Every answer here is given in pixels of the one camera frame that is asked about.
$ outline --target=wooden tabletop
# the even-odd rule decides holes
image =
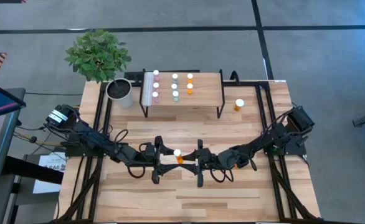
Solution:
[[[144,88],[142,103],[144,106],[221,106],[221,77],[220,73],[191,73],[194,75],[192,84],[192,94],[188,94],[188,77],[186,72],[178,72],[177,91],[179,93],[178,102],[174,101],[171,84],[173,72],[159,73],[159,102],[155,103],[152,92],[153,73],[146,72],[144,75]]]
[[[275,112],[278,115],[292,108],[288,86],[285,82],[270,81]],[[91,126],[95,117],[100,85],[85,85],[80,113]],[[220,119],[212,107],[152,107],[151,116],[144,118],[138,104],[140,88],[133,88],[135,103],[131,108],[120,109],[112,104],[110,124],[113,139],[122,129],[129,133],[124,142],[138,148],[142,142],[152,142],[161,135],[167,147],[191,153],[202,139],[204,147],[219,153],[237,144],[252,141],[262,131],[256,91],[251,86],[225,87],[225,106]],[[237,98],[245,106],[234,111]],[[104,98],[101,122],[107,99]],[[310,172],[298,156],[285,156],[293,191],[314,215],[319,216]],[[174,156],[162,156],[162,163],[176,163]],[[197,188],[197,177],[187,170],[174,169],[160,178],[160,184],[151,181],[152,170],[147,169],[142,179],[130,177],[124,164],[104,159],[98,191],[94,222],[253,222],[277,221],[277,207],[272,186],[268,159],[263,151],[256,153],[257,171],[251,166],[233,169],[235,181],[215,182],[209,172],[204,172],[204,186]],[[60,191],[60,214],[70,205],[80,157],[67,161]],[[83,171],[79,176],[80,191]],[[281,189],[285,215],[289,217],[285,193]],[[83,217],[88,216],[88,195]]]

